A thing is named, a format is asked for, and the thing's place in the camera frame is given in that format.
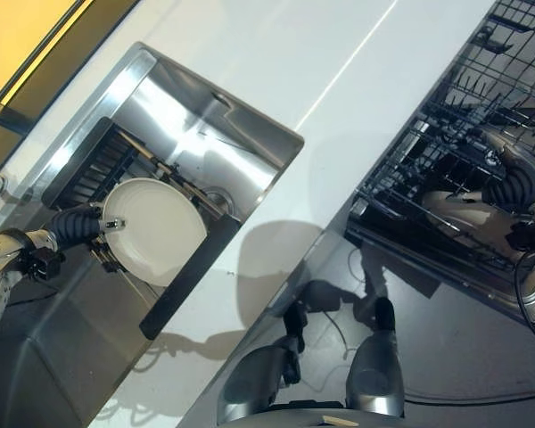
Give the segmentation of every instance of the sink basin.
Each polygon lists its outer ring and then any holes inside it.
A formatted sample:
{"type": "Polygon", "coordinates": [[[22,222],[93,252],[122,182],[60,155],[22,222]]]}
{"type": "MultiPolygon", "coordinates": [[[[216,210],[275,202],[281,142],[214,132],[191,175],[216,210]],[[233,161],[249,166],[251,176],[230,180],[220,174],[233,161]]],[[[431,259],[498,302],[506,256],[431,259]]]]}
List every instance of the sink basin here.
{"type": "MultiPolygon", "coordinates": [[[[92,136],[104,121],[143,142],[240,223],[303,145],[293,132],[138,44],[58,136],[47,166],[25,183],[33,201],[44,203],[18,207],[4,227],[31,230],[51,217],[49,209],[59,206],[95,153],[92,136]]],[[[147,165],[144,173],[131,165],[119,179],[151,177],[156,171],[147,172],[147,165]]],[[[66,255],[60,277],[24,281],[11,301],[43,297],[52,287],[57,294],[11,306],[0,324],[0,427],[87,426],[150,345],[139,324],[163,291],[129,274],[106,273],[85,247],[66,255]]]]}

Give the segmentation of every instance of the floor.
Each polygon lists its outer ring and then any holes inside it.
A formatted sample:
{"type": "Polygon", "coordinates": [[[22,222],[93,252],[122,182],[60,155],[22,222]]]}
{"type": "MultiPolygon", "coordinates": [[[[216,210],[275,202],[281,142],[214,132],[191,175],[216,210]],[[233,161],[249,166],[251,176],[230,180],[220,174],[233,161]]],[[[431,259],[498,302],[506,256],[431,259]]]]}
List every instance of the floor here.
{"type": "MultiPolygon", "coordinates": [[[[302,267],[316,289],[311,298],[319,304],[304,331],[301,381],[280,390],[276,403],[344,401],[350,361],[371,333],[372,299],[366,296],[374,293],[388,294],[394,304],[407,399],[490,399],[535,392],[535,338],[526,327],[374,247],[360,250],[336,237],[329,241],[318,261],[308,260],[302,267]]],[[[317,250],[310,257],[317,259],[317,250]]],[[[268,310],[180,426],[215,426],[216,399],[231,368],[249,350],[283,334],[283,323],[268,310]]],[[[424,427],[535,428],[535,400],[492,407],[407,404],[405,412],[409,422],[424,427]]]]}

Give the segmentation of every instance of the metal rack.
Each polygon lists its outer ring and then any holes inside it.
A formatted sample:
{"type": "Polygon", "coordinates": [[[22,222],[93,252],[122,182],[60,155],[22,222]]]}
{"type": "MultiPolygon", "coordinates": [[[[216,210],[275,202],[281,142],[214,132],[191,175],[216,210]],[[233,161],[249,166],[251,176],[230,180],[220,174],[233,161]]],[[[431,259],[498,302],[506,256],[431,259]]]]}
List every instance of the metal rack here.
{"type": "MultiPolygon", "coordinates": [[[[223,214],[232,214],[221,208],[229,208],[229,202],[219,201],[216,193],[212,195],[214,200],[209,198],[185,180],[174,166],[159,160],[143,142],[109,119],[99,121],[72,159],[44,192],[42,201],[51,209],[65,210],[83,203],[102,202],[120,182],[151,177],[171,185],[191,201],[209,230],[223,214]]],[[[102,237],[92,241],[89,248],[107,272],[127,272],[102,237]]]]}
{"type": "Polygon", "coordinates": [[[535,0],[493,5],[358,188],[347,235],[360,237],[364,219],[357,206],[368,203],[391,225],[404,225],[402,234],[414,229],[416,236],[432,238],[432,247],[444,257],[511,283],[514,260],[421,203],[429,191],[471,192],[503,178],[505,171],[484,142],[480,125],[497,129],[535,157],[535,0]]]}

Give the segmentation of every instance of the cable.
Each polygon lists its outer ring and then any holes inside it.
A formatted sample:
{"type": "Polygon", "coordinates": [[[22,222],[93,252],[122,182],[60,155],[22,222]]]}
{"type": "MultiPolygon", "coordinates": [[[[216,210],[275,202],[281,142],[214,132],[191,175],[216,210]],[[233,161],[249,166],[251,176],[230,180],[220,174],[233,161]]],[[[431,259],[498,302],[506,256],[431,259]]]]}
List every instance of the cable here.
{"type": "Polygon", "coordinates": [[[323,311],[323,314],[327,317],[327,319],[333,324],[333,327],[337,330],[339,335],[341,336],[342,344],[345,346],[345,353],[343,354],[343,359],[347,359],[347,354],[350,350],[357,350],[357,348],[349,348],[349,345],[347,344],[347,339],[345,339],[345,335],[342,333],[342,329],[339,327],[337,322],[331,318],[329,314],[327,314],[326,311],[323,311]]]}
{"type": "Polygon", "coordinates": [[[336,323],[336,321],[334,319],[332,319],[329,314],[327,314],[327,312],[323,311],[323,314],[327,317],[327,319],[329,319],[331,324],[333,324],[333,326],[335,327],[335,329],[337,330],[337,332],[341,336],[342,344],[345,345],[345,352],[347,352],[349,350],[349,345],[347,345],[347,339],[345,339],[345,335],[342,333],[341,328],[336,323]]]}
{"type": "Polygon", "coordinates": [[[535,399],[535,395],[530,395],[527,397],[519,397],[517,399],[500,399],[495,401],[476,401],[469,403],[451,403],[444,401],[418,401],[415,399],[405,399],[404,401],[408,404],[414,404],[416,406],[430,406],[430,407],[486,407],[486,406],[499,406],[503,404],[512,404],[512,403],[521,403],[522,401],[531,401],[535,399]]]}
{"type": "Polygon", "coordinates": [[[11,308],[12,306],[25,305],[27,303],[32,303],[34,301],[46,300],[46,299],[49,299],[50,297],[53,297],[56,294],[57,294],[57,292],[50,292],[49,294],[46,294],[45,296],[36,297],[35,299],[27,299],[27,300],[15,301],[14,303],[8,303],[6,305],[6,307],[7,308],[11,308]]]}
{"type": "Polygon", "coordinates": [[[357,281],[359,281],[361,284],[364,284],[366,282],[365,278],[359,278],[356,274],[355,274],[355,271],[353,270],[353,267],[350,265],[350,259],[352,257],[353,254],[355,254],[357,251],[360,251],[359,248],[353,248],[350,253],[349,253],[349,256],[347,257],[347,267],[349,268],[349,273],[350,275],[355,278],[357,281]]]}
{"type": "Polygon", "coordinates": [[[519,310],[521,310],[521,315],[523,316],[523,319],[525,320],[525,323],[531,330],[533,334],[535,334],[535,325],[531,322],[529,319],[529,315],[527,314],[527,308],[525,308],[525,304],[523,303],[523,299],[521,296],[521,290],[519,285],[519,267],[521,264],[527,260],[530,256],[535,255],[535,252],[529,253],[526,252],[522,255],[522,257],[517,261],[515,264],[515,270],[514,270],[514,289],[515,289],[515,298],[517,299],[517,304],[519,305],[519,310]]]}
{"type": "Polygon", "coordinates": [[[417,401],[435,401],[435,402],[443,402],[443,403],[477,403],[480,401],[501,401],[503,399],[522,399],[525,397],[533,397],[535,396],[535,390],[534,391],[515,391],[515,392],[508,392],[506,394],[496,394],[496,395],[483,395],[478,397],[460,397],[460,396],[452,396],[452,395],[435,395],[435,394],[428,394],[428,393],[416,393],[416,390],[413,390],[412,388],[405,388],[404,394],[406,397],[410,399],[415,399],[417,401]]]}

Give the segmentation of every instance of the white countertop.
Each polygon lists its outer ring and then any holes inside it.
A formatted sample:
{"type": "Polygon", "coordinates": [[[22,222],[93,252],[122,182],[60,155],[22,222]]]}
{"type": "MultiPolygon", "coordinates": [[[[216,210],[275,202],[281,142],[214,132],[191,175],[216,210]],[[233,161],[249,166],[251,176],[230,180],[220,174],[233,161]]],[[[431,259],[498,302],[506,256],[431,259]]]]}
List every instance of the white countertop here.
{"type": "MultiPolygon", "coordinates": [[[[175,426],[373,167],[492,0],[143,0],[3,169],[36,174],[136,41],[305,139],[305,146],[91,427],[175,426]]],[[[13,207],[0,202],[0,218],[13,207]]]]}

